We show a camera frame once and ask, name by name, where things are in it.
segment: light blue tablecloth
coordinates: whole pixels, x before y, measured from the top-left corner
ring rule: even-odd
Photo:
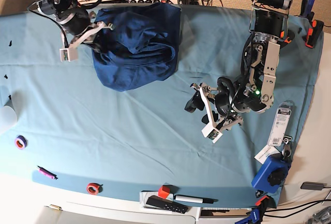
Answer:
[[[309,23],[291,17],[290,29],[303,31],[281,50],[274,106],[264,114],[245,114],[242,126],[213,144],[201,134],[205,112],[184,111],[194,93],[189,86],[212,86],[219,76],[239,75],[250,12],[182,9],[176,73],[124,93],[102,86],[88,47],[79,47],[78,61],[61,63],[60,32],[49,20],[31,13],[0,17],[0,94],[12,95],[19,118],[0,136],[0,172],[84,193],[88,183],[99,183],[100,196],[136,201],[141,190],[168,183],[182,195],[218,200],[204,206],[254,206],[251,181],[261,166],[254,156],[267,142],[277,106],[286,100],[295,104],[287,134],[294,147],[298,142],[323,35],[314,49],[306,48],[301,36]],[[14,145],[17,135],[28,139],[22,151]],[[58,180],[38,173],[37,165]],[[280,189],[273,195],[276,202],[279,195]]]

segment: pink marker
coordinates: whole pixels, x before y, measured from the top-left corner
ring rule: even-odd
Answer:
[[[45,170],[43,167],[37,166],[37,169],[41,174],[45,175],[46,177],[49,177],[50,179],[55,179],[55,180],[57,179],[55,174],[49,172],[48,170]]]

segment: tape roll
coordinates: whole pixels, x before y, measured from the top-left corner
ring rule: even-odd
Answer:
[[[97,195],[99,193],[99,188],[100,188],[100,185],[98,184],[94,184],[94,183],[89,183],[87,185],[87,192],[92,194],[92,195]]]
[[[15,145],[18,149],[23,150],[27,146],[27,141],[22,135],[19,135],[15,139]]]

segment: label tag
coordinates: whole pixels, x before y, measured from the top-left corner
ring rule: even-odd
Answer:
[[[280,146],[283,142],[283,138],[292,112],[291,106],[288,106],[287,108],[281,107],[284,105],[286,105],[285,102],[282,103],[277,109],[273,127],[268,139],[268,145],[270,146]]]
[[[280,152],[276,148],[274,148],[273,146],[266,145],[254,158],[261,164],[264,164],[268,156],[277,153]]]

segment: purple tape roll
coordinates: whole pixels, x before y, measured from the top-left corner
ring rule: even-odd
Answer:
[[[27,146],[27,141],[22,135],[19,135],[15,139],[15,145],[18,149],[23,150]]]

